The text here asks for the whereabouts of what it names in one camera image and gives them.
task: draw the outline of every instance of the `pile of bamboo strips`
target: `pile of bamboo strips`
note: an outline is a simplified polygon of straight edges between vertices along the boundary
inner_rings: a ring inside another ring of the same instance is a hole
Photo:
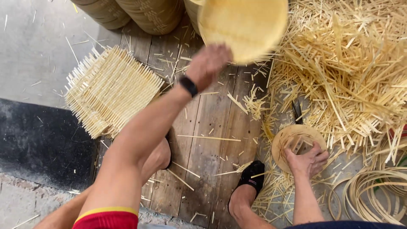
[[[157,95],[164,81],[118,46],[79,63],[66,78],[65,101],[89,135],[115,138]]]

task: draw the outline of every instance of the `wooden plank floor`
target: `wooden plank floor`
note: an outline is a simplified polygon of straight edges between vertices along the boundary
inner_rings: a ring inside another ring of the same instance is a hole
[[[162,36],[151,36],[131,22],[123,29],[120,46],[128,49],[131,37],[130,50],[133,51],[136,59],[153,66],[156,68],[152,69],[154,72],[163,77],[168,76],[166,78],[168,80],[173,72],[171,64],[175,64],[178,55],[192,57],[204,45],[202,39],[198,35],[193,36],[192,32],[187,16],[174,31]],[[181,68],[188,64],[189,61],[179,60],[177,67]],[[251,121],[251,115],[246,115],[227,97],[230,92],[234,97],[238,96],[238,100],[241,101],[245,95],[249,95],[253,83],[265,89],[267,78],[258,74],[252,81],[251,74],[248,72],[252,74],[255,72],[253,66],[230,65],[225,68],[219,74],[218,81],[221,84],[214,83],[205,91],[219,92],[219,94],[197,95],[185,107],[186,114],[181,112],[173,124],[170,131],[173,161],[200,175],[201,178],[187,173],[175,164],[170,170],[185,180],[194,188],[194,191],[168,171],[158,171],[153,178],[162,183],[147,183],[142,188],[142,195],[151,200],[142,200],[144,207],[185,221],[190,221],[195,212],[204,214],[206,216],[197,215],[192,223],[205,228],[238,228],[228,213],[227,203],[240,175],[214,175],[236,170],[237,167],[233,166],[233,163],[242,165],[254,160],[258,148],[252,139],[259,136],[261,122]],[[182,72],[177,73],[175,77],[178,78],[182,74]],[[259,98],[262,96],[264,93],[257,94]],[[177,135],[204,135],[236,138],[242,141],[197,139]],[[105,143],[110,145],[108,139],[105,139]],[[101,145],[100,160],[104,151],[106,147]]]

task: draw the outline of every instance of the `bamboo basket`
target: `bamboo basket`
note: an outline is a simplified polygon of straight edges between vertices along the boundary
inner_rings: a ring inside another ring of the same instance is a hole
[[[249,64],[276,48],[288,18],[288,0],[206,0],[198,14],[205,44],[226,43],[233,62]]]
[[[198,29],[198,11],[201,7],[200,4],[195,3],[192,0],[184,0],[186,12],[191,20],[192,27],[194,27],[195,32],[200,36]]]
[[[107,29],[125,26],[131,18],[115,0],[71,0],[94,21]]]
[[[152,35],[171,32],[181,21],[182,0],[116,0],[137,25]]]

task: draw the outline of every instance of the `hand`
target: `hand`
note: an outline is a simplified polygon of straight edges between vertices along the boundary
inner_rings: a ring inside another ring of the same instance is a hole
[[[228,61],[232,52],[225,44],[210,44],[202,47],[192,58],[185,74],[195,83],[198,92],[207,88],[217,77]]]
[[[303,155],[295,155],[291,149],[284,149],[288,166],[294,177],[306,177],[311,179],[322,171],[322,166],[328,162],[328,151],[322,152],[317,141],[313,142],[314,147]]]

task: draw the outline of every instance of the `forearm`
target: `forearm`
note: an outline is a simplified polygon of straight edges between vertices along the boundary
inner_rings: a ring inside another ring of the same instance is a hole
[[[85,203],[92,186],[47,215],[33,229],[71,229]]]
[[[324,221],[311,183],[306,177],[294,176],[295,200],[293,225]]]
[[[137,162],[141,168],[149,153],[164,138],[179,112],[191,99],[187,90],[180,85],[175,86],[126,124],[106,156],[113,152],[116,158]]]

